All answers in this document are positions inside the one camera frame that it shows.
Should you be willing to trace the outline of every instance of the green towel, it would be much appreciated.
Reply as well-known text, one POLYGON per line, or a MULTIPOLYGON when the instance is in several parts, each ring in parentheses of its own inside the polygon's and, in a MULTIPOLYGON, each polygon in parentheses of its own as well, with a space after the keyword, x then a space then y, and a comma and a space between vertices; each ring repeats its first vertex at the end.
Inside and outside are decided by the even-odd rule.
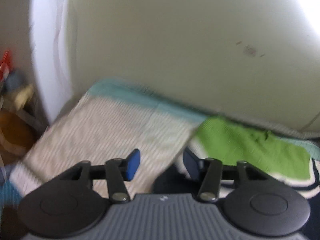
POLYGON ((210 117, 196 136, 209 157, 225 165, 244 160, 266 173, 279 173, 292 179, 309 179, 310 155, 305 148, 260 131, 235 124, 222 117, 210 117))

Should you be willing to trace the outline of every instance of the blue gripper pad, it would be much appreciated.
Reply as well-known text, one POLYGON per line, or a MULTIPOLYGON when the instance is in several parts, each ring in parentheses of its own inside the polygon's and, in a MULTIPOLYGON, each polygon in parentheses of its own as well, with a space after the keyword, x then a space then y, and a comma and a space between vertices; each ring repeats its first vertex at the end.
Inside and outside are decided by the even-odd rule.
MULTIPOLYGON (((41 240, 26 235, 23 240, 41 240)), ((230 225, 217 206, 191 194, 138 194, 127 204, 111 206, 96 226, 65 240, 307 240, 300 233, 284 237, 249 235, 230 225)))
POLYGON ((140 151, 138 149, 134 149, 132 153, 127 157, 128 167, 126 172, 126 181, 133 180, 134 175, 140 165, 140 151))

